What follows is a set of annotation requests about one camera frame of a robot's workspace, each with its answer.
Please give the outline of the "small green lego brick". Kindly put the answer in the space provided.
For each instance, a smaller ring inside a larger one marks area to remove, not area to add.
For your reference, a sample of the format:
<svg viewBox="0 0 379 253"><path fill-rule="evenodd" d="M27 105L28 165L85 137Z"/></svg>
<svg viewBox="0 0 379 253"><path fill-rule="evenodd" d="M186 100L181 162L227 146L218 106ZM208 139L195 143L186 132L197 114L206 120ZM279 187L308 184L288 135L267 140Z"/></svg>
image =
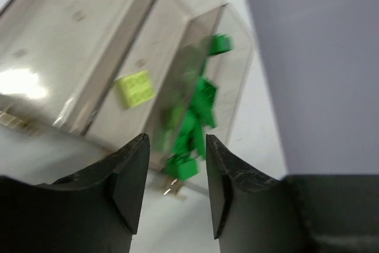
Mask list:
<svg viewBox="0 0 379 253"><path fill-rule="evenodd" d="M233 41L227 34L216 34L213 36L208 55L215 56L233 50Z"/></svg>

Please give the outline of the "lime square lego brick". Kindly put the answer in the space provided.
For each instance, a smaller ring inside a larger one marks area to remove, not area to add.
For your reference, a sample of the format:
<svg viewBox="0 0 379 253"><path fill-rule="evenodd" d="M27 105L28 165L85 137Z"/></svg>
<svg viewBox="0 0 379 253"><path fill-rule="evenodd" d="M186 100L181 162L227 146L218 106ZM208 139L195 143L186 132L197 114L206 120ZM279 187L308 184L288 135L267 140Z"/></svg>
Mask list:
<svg viewBox="0 0 379 253"><path fill-rule="evenodd" d="M136 107L155 96L155 90L147 71L140 71L119 78L115 87L125 108Z"/></svg>

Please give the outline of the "green lego plate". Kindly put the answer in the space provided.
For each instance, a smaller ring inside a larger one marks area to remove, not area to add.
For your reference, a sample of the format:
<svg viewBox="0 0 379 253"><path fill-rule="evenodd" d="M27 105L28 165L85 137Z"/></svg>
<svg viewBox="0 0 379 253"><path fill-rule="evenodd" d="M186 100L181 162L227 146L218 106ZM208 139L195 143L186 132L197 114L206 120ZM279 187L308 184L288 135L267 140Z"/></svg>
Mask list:
<svg viewBox="0 0 379 253"><path fill-rule="evenodd" d="M206 157L205 138L200 115L190 107L182 122L172 154L184 156L191 155L193 152L196 152L197 156L202 159Z"/></svg>

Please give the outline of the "green square lego brick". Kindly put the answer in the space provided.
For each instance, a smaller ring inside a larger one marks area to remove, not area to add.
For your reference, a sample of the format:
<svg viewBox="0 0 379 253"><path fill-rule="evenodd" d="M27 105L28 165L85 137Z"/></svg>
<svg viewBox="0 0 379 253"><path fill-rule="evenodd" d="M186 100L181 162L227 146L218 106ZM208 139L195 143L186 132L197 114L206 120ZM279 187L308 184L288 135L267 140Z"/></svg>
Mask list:
<svg viewBox="0 0 379 253"><path fill-rule="evenodd" d="M200 77L191 100L191 108L201 124L212 129L217 126L213 111L216 94L217 87L206 78Z"/></svg>

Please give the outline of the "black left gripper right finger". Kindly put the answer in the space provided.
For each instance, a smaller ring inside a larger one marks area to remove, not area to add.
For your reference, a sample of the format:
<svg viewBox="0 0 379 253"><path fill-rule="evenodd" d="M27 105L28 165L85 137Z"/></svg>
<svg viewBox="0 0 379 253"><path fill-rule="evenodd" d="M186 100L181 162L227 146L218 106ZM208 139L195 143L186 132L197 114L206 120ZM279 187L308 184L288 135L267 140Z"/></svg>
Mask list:
<svg viewBox="0 0 379 253"><path fill-rule="evenodd" d="M377 175L266 175L206 137L221 252L377 252Z"/></svg>

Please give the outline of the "green curved lego brick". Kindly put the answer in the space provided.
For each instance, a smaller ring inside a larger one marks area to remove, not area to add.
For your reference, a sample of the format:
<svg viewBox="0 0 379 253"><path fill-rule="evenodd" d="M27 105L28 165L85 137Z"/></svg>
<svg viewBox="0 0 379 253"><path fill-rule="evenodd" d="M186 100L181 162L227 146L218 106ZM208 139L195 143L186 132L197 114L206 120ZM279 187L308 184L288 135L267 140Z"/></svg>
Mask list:
<svg viewBox="0 0 379 253"><path fill-rule="evenodd" d="M199 173L198 162L191 155L174 155L165 165L164 173L180 181L186 181Z"/></svg>

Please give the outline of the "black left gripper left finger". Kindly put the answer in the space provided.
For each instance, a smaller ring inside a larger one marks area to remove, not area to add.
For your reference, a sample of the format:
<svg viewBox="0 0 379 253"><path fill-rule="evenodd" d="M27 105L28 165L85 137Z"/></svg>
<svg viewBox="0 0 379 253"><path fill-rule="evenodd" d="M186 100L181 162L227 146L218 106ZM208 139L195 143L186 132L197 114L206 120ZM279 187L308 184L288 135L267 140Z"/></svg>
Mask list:
<svg viewBox="0 0 379 253"><path fill-rule="evenodd" d="M137 135L53 184L1 177L2 252L129 252L137 233L150 139Z"/></svg>

